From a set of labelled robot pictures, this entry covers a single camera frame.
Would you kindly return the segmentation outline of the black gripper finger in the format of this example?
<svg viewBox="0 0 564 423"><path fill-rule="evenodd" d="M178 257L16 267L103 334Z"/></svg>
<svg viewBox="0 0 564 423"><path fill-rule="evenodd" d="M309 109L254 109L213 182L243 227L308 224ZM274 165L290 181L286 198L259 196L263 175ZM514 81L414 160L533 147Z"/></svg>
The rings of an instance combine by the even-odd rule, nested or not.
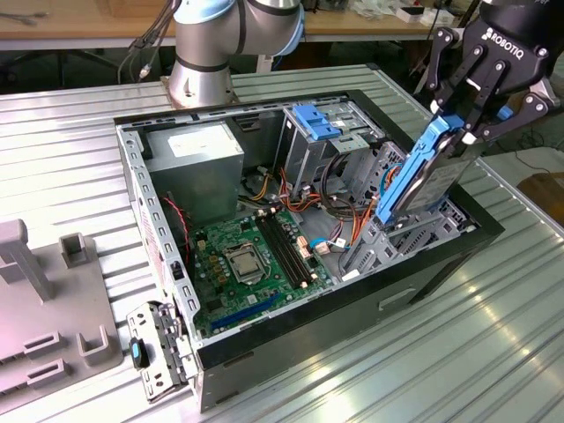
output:
<svg viewBox="0 0 564 423"><path fill-rule="evenodd" d="M562 99L556 95L549 79L543 77L523 94L517 111L500 115L506 106L503 101L511 96L511 93L499 93L509 70L509 63L499 60L488 73L465 120L461 136L465 145L494 141L512 130L562 111Z"/></svg>
<svg viewBox="0 0 564 423"><path fill-rule="evenodd" d="M485 43L474 40L471 48L463 53L462 62L448 77L441 76L441 60L447 50L457 47L464 40L464 29L440 27L433 40L427 73L427 89L434 94L430 110L434 115L448 110L449 100L485 56Z"/></svg>

